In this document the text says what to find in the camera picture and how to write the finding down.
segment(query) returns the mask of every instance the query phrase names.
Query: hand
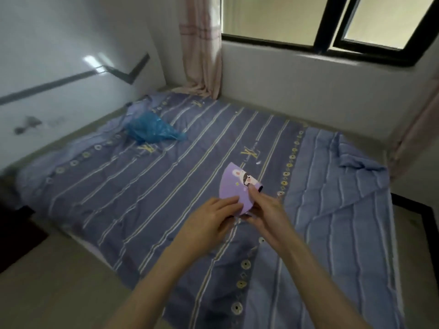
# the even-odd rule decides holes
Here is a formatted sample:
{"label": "hand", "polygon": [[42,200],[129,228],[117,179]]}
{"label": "hand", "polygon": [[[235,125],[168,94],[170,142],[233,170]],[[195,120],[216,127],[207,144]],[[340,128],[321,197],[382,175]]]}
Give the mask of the hand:
{"label": "hand", "polygon": [[234,214],[242,210],[239,196],[211,198],[195,210],[183,224],[171,247],[190,264],[219,245],[232,229]]}
{"label": "hand", "polygon": [[244,215],[241,218],[255,226],[277,254],[285,259],[288,245],[295,235],[287,213],[278,199],[259,193],[253,185],[249,185],[249,193],[255,201],[250,212],[256,217]]}

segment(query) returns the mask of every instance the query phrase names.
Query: plastic bag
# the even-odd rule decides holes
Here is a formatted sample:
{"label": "plastic bag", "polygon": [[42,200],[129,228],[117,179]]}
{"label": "plastic bag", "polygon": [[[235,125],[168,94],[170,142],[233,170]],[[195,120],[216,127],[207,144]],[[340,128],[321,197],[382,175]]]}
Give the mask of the plastic bag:
{"label": "plastic bag", "polygon": [[128,136],[134,138],[138,145],[158,143],[165,139],[183,141],[186,134],[175,130],[153,112],[145,112],[125,126]]}

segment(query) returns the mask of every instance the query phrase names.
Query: bed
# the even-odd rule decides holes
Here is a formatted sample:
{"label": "bed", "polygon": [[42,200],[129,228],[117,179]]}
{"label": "bed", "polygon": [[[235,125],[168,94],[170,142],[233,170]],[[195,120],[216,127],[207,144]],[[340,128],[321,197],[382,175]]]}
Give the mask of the bed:
{"label": "bed", "polygon": [[[138,146],[124,126],[145,111],[187,135]],[[340,133],[243,106],[157,93],[17,178],[22,201],[102,256],[129,288],[192,210],[218,196],[229,162],[284,202],[319,262],[374,328],[400,328],[387,169]],[[283,263],[237,220],[180,279],[164,311],[174,328],[310,328]]]}

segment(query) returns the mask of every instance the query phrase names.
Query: striped bed sheet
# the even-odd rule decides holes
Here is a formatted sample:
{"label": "striped bed sheet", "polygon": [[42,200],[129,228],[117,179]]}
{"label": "striped bed sheet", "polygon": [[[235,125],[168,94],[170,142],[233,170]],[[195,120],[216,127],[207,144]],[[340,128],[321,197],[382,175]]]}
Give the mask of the striped bed sheet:
{"label": "striped bed sheet", "polygon": [[[188,140],[137,146],[123,127],[147,110]],[[218,196],[229,162],[284,201],[296,230],[374,328],[401,326],[387,170],[340,133],[210,98],[156,94],[35,160],[17,189],[41,216],[96,246],[134,288],[188,215]],[[282,261],[241,220],[180,279],[164,317],[175,328],[312,327]]]}

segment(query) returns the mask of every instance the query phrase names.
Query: curtain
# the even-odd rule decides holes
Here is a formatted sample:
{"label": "curtain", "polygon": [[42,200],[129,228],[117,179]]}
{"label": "curtain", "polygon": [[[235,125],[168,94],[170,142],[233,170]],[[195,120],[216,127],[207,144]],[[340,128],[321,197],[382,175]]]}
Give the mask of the curtain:
{"label": "curtain", "polygon": [[187,84],[174,91],[217,99],[221,86],[221,0],[177,0]]}
{"label": "curtain", "polygon": [[390,180],[400,177],[439,135],[439,85],[408,127],[397,129],[390,148]]}

